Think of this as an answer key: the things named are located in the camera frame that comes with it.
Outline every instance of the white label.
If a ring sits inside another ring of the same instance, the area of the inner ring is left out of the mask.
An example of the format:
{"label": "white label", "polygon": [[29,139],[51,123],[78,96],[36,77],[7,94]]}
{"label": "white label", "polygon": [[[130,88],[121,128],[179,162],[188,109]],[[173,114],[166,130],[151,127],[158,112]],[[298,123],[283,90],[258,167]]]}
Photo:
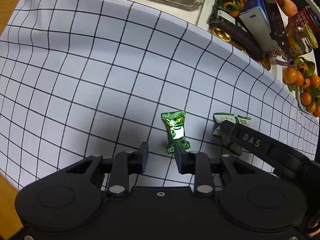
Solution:
{"label": "white label", "polygon": [[228,15],[226,12],[218,10],[218,15],[225,18],[226,20],[233,23],[234,25],[236,24],[236,20],[232,16]]}

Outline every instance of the white and green candy wrapper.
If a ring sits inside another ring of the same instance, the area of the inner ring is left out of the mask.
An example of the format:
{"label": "white and green candy wrapper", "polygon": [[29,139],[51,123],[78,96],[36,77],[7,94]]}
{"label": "white and green candy wrapper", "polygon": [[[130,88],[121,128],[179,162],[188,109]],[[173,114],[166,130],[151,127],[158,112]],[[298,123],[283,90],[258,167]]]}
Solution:
{"label": "white and green candy wrapper", "polygon": [[[215,113],[215,114],[213,114],[213,117],[214,117],[216,123],[218,123],[218,124],[222,123],[224,120],[228,120],[230,122],[240,123],[240,124],[243,124],[243,125],[249,127],[250,122],[251,122],[250,117],[243,117],[243,116],[240,116],[237,114]],[[218,126],[214,130],[212,135],[217,136],[220,139],[222,145],[224,147],[226,147],[230,152],[232,152],[235,155],[242,155],[242,152],[243,152],[242,147],[237,145],[236,143],[230,142],[229,137],[227,135],[221,133],[220,126]]]}

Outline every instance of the screw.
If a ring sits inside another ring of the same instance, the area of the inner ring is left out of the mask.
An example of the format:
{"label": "screw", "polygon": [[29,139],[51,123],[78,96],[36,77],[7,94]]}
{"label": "screw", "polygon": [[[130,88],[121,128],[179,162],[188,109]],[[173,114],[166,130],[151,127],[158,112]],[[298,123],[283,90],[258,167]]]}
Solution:
{"label": "screw", "polygon": [[210,193],[211,191],[213,191],[213,188],[209,185],[200,185],[197,187],[197,191],[201,193]]}
{"label": "screw", "polygon": [[115,194],[120,194],[124,192],[124,187],[121,185],[113,185],[109,188],[109,191]]}
{"label": "screw", "polygon": [[159,197],[163,197],[164,195],[165,195],[165,193],[162,191],[157,192],[157,196],[159,196]]}

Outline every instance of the green candy wrapper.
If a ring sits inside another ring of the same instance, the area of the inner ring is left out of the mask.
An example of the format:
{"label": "green candy wrapper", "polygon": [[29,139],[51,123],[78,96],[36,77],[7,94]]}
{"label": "green candy wrapper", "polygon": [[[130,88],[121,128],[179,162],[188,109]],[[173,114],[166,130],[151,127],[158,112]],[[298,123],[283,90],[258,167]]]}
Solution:
{"label": "green candy wrapper", "polygon": [[190,148],[190,143],[186,140],[184,134],[184,120],[186,117],[185,111],[162,113],[162,120],[164,121],[169,137],[169,144],[167,153],[174,152],[174,141],[180,141],[185,149]]}

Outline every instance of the checkered tablecloth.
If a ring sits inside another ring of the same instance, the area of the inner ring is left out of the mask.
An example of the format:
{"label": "checkered tablecloth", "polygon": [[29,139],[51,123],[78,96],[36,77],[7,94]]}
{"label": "checkered tablecloth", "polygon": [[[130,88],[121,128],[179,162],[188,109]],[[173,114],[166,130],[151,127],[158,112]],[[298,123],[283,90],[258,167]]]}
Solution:
{"label": "checkered tablecloth", "polygon": [[[319,123],[271,73],[210,33],[128,0],[20,0],[0,38],[0,73],[0,171],[18,189],[145,140],[147,169],[131,186],[192,186],[166,153],[161,113],[177,110],[187,112],[191,150],[210,157],[226,151],[211,135],[213,113],[228,112],[314,159]],[[240,158],[272,171],[249,152]]]}

